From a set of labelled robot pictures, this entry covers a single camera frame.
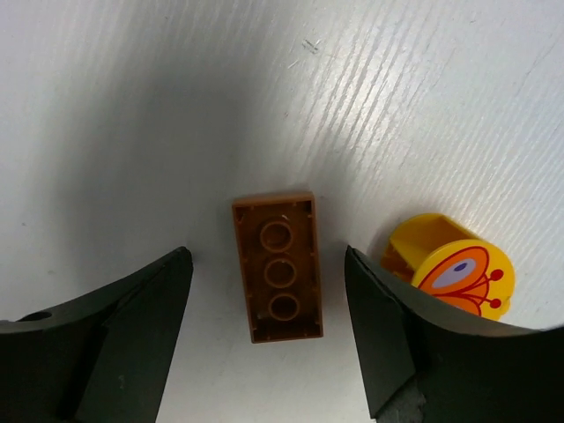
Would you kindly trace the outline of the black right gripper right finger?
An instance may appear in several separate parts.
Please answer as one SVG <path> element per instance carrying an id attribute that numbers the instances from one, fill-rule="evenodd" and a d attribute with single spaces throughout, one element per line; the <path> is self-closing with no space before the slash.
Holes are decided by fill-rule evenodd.
<path id="1" fill-rule="evenodd" d="M 469 314 L 354 248 L 345 252 L 345 288 L 372 419 L 562 421 L 562 328 Z"/>

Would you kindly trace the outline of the yellow butterfly lego brick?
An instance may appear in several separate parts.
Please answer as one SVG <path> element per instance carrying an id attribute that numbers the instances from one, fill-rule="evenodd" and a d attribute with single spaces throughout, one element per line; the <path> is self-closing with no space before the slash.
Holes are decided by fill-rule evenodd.
<path id="1" fill-rule="evenodd" d="M 516 285 L 501 249 L 440 213 L 399 224 L 381 266 L 438 300 L 493 321 L 508 312 Z"/>

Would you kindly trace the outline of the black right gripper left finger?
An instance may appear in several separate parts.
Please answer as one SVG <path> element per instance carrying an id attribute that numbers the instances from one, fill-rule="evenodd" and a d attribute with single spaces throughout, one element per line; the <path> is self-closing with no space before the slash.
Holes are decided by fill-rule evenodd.
<path id="1" fill-rule="evenodd" d="M 74 300 L 3 320 L 1 420 L 155 421 L 192 275 L 180 247 Z"/>

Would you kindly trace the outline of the brown lego plate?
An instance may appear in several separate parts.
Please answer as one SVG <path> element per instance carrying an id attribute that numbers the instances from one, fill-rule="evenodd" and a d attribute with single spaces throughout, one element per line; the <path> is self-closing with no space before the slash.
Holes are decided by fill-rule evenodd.
<path id="1" fill-rule="evenodd" d="M 239 198 L 232 213 L 251 341 L 322 337 L 314 195 Z"/>

